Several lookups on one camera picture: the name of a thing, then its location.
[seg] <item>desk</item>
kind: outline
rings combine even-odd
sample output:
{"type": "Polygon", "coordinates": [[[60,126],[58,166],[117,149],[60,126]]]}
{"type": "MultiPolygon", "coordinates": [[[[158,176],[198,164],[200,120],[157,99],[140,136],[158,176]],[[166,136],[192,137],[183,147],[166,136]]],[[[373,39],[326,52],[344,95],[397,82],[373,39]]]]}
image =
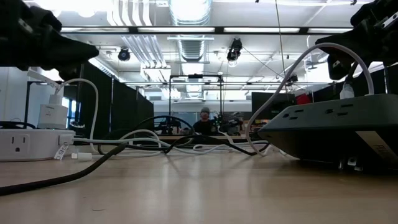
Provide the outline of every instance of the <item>desk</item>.
{"type": "MultiPolygon", "coordinates": [[[[0,185],[91,162],[0,163],[0,185]]],[[[398,180],[307,167],[278,153],[113,159],[71,183],[0,197],[2,224],[397,223],[398,180]]]]}

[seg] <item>fluorescent light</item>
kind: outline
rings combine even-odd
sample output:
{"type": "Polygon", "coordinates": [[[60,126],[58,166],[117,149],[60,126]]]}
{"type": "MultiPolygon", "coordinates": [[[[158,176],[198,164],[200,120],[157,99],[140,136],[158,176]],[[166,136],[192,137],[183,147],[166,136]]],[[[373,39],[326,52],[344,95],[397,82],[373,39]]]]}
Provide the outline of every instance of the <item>fluorescent light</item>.
{"type": "MultiPolygon", "coordinates": [[[[280,28],[280,32],[283,33],[297,33],[299,32],[300,28],[280,28]]],[[[264,27],[264,28],[255,28],[255,27],[225,27],[224,32],[258,32],[258,33],[267,33],[267,32],[273,32],[277,33],[279,32],[278,27],[264,27]]]]}
{"type": "MultiPolygon", "coordinates": [[[[172,82],[172,85],[205,85],[208,82],[172,82]]],[[[162,82],[126,82],[127,85],[132,86],[145,86],[145,85],[163,85],[162,82]]],[[[210,85],[220,85],[219,82],[209,82],[210,85]]],[[[254,85],[273,85],[278,86],[280,82],[252,82],[248,84],[246,82],[223,82],[223,86],[225,85],[247,85],[247,86],[254,86],[254,85]]],[[[327,82],[297,82],[294,85],[303,86],[303,85],[329,85],[330,83],[327,82]]]]}
{"type": "MultiPolygon", "coordinates": [[[[150,100],[153,103],[169,103],[169,100],[150,100]]],[[[232,101],[233,103],[236,102],[242,102],[242,103],[249,103],[251,100],[226,100],[225,103],[230,103],[232,101]]],[[[175,101],[172,99],[172,103],[220,103],[220,100],[178,100],[175,101]]]]}
{"type": "Polygon", "coordinates": [[[204,82],[197,82],[197,83],[195,83],[195,82],[185,82],[185,83],[182,83],[182,84],[174,84],[174,85],[204,85],[205,83],[204,82]]]}
{"type": "Polygon", "coordinates": [[[161,82],[126,82],[126,85],[131,85],[131,86],[146,86],[146,85],[163,85],[161,82]]]}
{"type": "Polygon", "coordinates": [[[126,27],[63,27],[61,33],[65,32],[125,32],[129,29],[126,27]]]}
{"type": "MultiPolygon", "coordinates": [[[[214,83],[211,83],[212,85],[219,85],[220,83],[219,82],[214,82],[214,83]]],[[[223,82],[222,83],[223,85],[246,85],[247,83],[243,83],[243,82],[223,82]]]]}
{"type": "Polygon", "coordinates": [[[214,37],[167,37],[167,40],[214,40],[214,37]]]}
{"type": "Polygon", "coordinates": [[[327,33],[332,33],[332,34],[342,34],[344,32],[351,31],[352,28],[309,28],[308,33],[313,34],[313,33],[318,33],[318,34],[327,34],[327,33]]]}
{"type": "Polygon", "coordinates": [[[184,33],[184,32],[208,32],[212,33],[216,30],[214,27],[139,27],[138,32],[168,32],[168,33],[184,33]]]}

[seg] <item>person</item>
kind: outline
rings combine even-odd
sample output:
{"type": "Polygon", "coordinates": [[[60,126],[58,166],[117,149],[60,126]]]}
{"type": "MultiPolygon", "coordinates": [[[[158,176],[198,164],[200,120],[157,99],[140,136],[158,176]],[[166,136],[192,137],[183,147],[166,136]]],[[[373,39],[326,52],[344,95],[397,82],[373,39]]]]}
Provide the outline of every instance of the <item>person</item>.
{"type": "Polygon", "coordinates": [[[204,135],[214,135],[217,133],[217,127],[214,122],[210,120],[210,109],[204,107],[200,111],[200,120],[193,125],[196,132],[204,135]]]}

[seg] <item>power strip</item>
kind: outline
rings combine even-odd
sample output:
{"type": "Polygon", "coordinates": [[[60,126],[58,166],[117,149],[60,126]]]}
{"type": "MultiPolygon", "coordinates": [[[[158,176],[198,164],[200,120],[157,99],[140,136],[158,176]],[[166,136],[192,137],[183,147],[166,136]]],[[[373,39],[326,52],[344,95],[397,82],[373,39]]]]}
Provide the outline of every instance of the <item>power strip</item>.
{"type": "Polygon", "coordinates": [[[70,130],[0,129],[0,162],[41,161],[52,159],[62,146],[61,135],[75,135],[70,130]]]}

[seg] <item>power plug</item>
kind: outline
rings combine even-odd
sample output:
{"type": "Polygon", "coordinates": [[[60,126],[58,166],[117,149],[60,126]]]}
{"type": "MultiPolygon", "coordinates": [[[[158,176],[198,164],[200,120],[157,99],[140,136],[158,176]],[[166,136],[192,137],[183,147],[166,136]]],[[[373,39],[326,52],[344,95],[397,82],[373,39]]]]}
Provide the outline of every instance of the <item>power plug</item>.
{"type": "Polygon", "coordinates": [[[40,106],[38,128],[65,129],[67,124],[68,108],[62,106],[62,95],[50,95],[47,105],[40,106]]]}

